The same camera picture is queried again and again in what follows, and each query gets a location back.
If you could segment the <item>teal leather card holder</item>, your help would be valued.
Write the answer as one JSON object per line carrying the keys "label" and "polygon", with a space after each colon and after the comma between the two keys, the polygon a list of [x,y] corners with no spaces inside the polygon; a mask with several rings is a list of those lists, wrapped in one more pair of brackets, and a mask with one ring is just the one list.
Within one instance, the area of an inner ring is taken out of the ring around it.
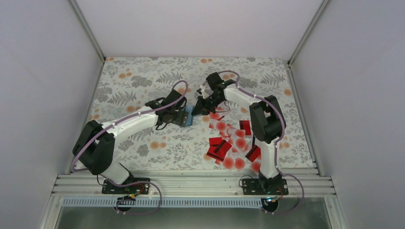
{"label": "teal leather card holder", "polygon": [[187,105],[183,110],[184,112],[187,113],[187,118],[185,121],[185,127],[189,127],[192,125],[192,120],[193,120],[193,116],[192,116],[192,111],[194,109],[193,105]]}

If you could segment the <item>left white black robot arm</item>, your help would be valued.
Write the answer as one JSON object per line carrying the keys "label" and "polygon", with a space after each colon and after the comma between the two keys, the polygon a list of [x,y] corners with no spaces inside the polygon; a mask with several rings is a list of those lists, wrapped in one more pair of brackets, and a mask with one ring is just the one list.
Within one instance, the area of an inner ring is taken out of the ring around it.
{"label": "left white black robot arm", "polygon": [[93,175],[103,176],[120,193],[133,187],[133,175],[114,157],[115,143],[144,129],[175,124],[184,126],[188,113],[183,109],[187,99],[176,90],[166,97],[145,103],[137,111],[120,119],[99,123],[89,121],[73,147],[74,167],[80,161]]}

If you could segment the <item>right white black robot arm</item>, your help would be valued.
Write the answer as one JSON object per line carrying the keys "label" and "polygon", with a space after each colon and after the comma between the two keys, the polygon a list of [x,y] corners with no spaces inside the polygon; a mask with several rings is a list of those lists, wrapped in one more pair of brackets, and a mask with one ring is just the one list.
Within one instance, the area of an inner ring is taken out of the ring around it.
{"label": "right white black robot arm", "polygon": [[282,179],[277,165],[277,145],[286,127],[277,98],[253,94],[241,87],[238,79],[225,81],[218,72],[208,75],[205,81],[212,92],[209,95],[199,92],[192,115],[215,113],[217,106],[225,101],[249,110],[253,135],[262,157],[258,186],[262,193],[271,194]]}

